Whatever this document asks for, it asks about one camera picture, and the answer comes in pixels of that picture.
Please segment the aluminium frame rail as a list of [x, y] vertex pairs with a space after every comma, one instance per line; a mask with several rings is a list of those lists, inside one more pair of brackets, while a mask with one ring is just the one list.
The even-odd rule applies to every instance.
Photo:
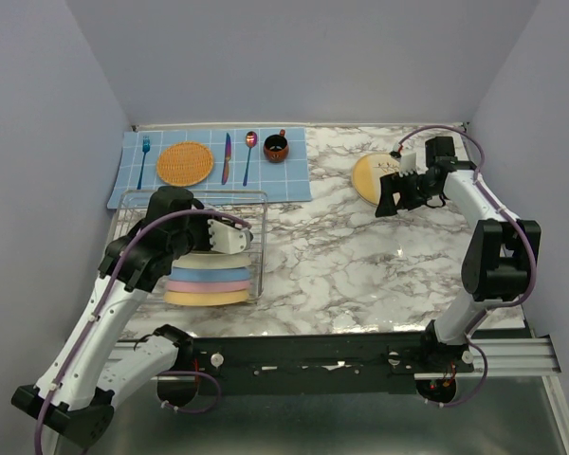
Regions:
[[[138, 341], [117, 341], [108, 357], [108, 368], [115, 367], [123, 359], [149, 347], [153, 337], [162, 335], [176, 346], [185, 337], [193, 337], [171, 326], [158, 328], [153, 334]], [[546, 388], [565, 450], [569, 453], [569, 409], [562, 396], [557, 375], [560, 365], [554, 347], [548, 338], [533, 338], [524, 330], [503, 330], [480, 333], [468, 343], [463, 358], [470, 361], [470, 373], [455, 373], [443, 379], [422, 373], [416, 376], [413, 394], [429, 405], [449, 406], [463, 398], [460, 383], [475, 378], [540, 377]], [[162, 403], [174, 410], [184, 410], [197, 395], [225, 397], [219, 382], [208, 375], [192, 370], [176, 371], [173, 366], [150, 378], [158, 383]]]

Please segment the cream and yellow plate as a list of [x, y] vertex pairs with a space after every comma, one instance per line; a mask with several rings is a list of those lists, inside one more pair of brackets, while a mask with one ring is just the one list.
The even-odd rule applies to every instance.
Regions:
[[359, 197], [365, 202], [377, 206], [381, 189], [380, 178], [397, 173], [398, 162], [389, 154], [368, 154], [361, 157], [352, 169], [352, 185]]

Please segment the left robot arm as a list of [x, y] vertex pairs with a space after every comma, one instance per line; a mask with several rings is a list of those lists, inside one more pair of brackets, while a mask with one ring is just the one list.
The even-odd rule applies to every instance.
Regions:
[[35, 453], [43, 451], [45, 428], [90, 448], [116, 408], [152, 376], [190, 367], [190, 349], [162, 335], [113, 368], [106, 362], [124, 326], [171, 272], [174, 260], [207, 238], [210, 216], [191, 191], [163, 186], [151, 195], [144, 218], [107, 246], [88, 303], [64, 347], [34, 384], [18, 387], [11, 398], [36, 421]]

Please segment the orange and black mug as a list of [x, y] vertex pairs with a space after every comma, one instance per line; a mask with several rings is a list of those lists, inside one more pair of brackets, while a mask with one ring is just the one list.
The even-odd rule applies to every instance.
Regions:
[[270, 163], [282, 163], [289, 154], [289, 144], [285, 137], [285, 129], [278, 134], [268, 136], [264, 142], [264, 156]]

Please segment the woven wicker round trivet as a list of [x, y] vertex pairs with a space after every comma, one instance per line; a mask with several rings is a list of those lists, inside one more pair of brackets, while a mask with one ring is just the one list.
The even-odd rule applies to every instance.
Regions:
[[189, 187], [205, 180], [214, 165], [209, 147], [183, 141], [167, 147], [158, 157], [156, 173], [166, 184]]

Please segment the iridescent rainbow spoon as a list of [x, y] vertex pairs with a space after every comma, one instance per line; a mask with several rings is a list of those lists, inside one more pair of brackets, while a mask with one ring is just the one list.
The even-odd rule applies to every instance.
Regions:
[[257, 145], [257, 142], [258, 142], [257, 133], [254, 131], [247, 132], [245, 143], [246, 143], [246, 146], [248, 147], [248, 153], [247, 153], [246, 167], [245, 167], [245, 173], [244, 173], [244, 178], [243, 178], [243, 186], [244, 187], [246, 187], [248, 185], [248, 174], [249, 174], [251, 153], [252, 153], [253, 148]]

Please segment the iridescent rainbow knife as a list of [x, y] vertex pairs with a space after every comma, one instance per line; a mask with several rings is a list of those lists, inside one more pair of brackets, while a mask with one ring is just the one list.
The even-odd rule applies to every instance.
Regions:
[[229, 180], [229, 162], [231, 160], [232, 150], [231, 150], [231, 137], [229, 133], [226, 133], [225, 137], [225, 150], [224, 150], [224, 162], [221, 176], [221, 184], [226, 185]]

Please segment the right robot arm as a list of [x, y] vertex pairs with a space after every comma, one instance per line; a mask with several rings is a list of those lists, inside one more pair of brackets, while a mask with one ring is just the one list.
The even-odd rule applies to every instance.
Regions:
[[462, 361], [468, 338], [490, 311], [518, 306], [531, 294], [541, 227], [509, 211], [487, 187], [479, 165], [456, 156], [451, 137], [426, 142], [422, 173], [415, 156], [402, 148], [397, 144], [391, 152], [397, 172], [379, 180], [376, 216], [394, 216], [439, 197], [453, 202], [473, 230], [461, 265], [462, 291], [407, 351], [414, 365], [436, 372]]

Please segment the blue metal fork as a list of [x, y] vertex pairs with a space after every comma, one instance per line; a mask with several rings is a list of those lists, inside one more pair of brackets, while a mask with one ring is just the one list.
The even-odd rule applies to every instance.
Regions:
[[150, 151], [151, 151], [151, 139], [149, 136], [144, 136], [142, 138], [142, 144], [141, 144], [142, 159], [141, 159], [141, 165], [139, 169], [138, 182], [137, 182], [138, 190], [142, 188], [146, 156]]

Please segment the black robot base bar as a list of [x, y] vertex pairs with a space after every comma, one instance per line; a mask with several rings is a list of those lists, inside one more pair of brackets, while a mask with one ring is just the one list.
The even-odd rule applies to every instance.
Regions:
[[225, 395], [413, 393], [416, 376], [470, 373], [468, 345], [422, 332], [185, 337], [173, 368], [207, 373]]

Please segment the yellow plate in rack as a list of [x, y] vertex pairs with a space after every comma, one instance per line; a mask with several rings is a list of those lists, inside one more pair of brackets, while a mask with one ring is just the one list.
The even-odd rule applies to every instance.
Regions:
[[247, 290], [220, 292], [220, 293], [187, 293], [167, 291], [164, 301], [178, 306], [208, 307], [230, 305], [246, 301], [249, 292]]

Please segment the blue plate in rack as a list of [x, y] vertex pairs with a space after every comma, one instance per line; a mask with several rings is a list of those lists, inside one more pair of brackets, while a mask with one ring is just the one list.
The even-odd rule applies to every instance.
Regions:
[[174, 267], [169, 279], [177, 282], [238, 282], [250, 279], [246, 267], [225, 269], [190, 269]]

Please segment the blue checked placemat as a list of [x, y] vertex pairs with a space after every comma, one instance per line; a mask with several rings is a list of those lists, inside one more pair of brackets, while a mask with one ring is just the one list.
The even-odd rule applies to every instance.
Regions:
[[[167, 147], [183, 141], [195, 141], [210, 148], [214, 165], [209, 176], [191, 186], [191, 190], [255, 190], [266, 193], [267, 201], [270, 203], [309, 201], [312, 195], [304, 128], [294, 127], [285, 130], [289, 154], [284, 162], [270, 163], [264, 156], [266, 138], [278, 134], [280, 130], [279, 127], [248, 127], [127, 132], [123, 136], [119, 170], [107, 207], [115, 209], [118, 199], [125, 191], [137, 190], [142, 159], [141, 144], [144, 136], [149, 136], [151, 139], [151, 151], [146, 156], [141, 190], [154, 190], [165, 184], [156, 173], [156, 162]], [[244, 187], [243, 178], [248, 153], [245, 139], [249, 131], [257, 133], [258, 142], [251, 153], [248, 185]], [[229, 180], [226, 185], [222, 185], [226, 133], [231, 137], [232, 155], [229, 162]]]

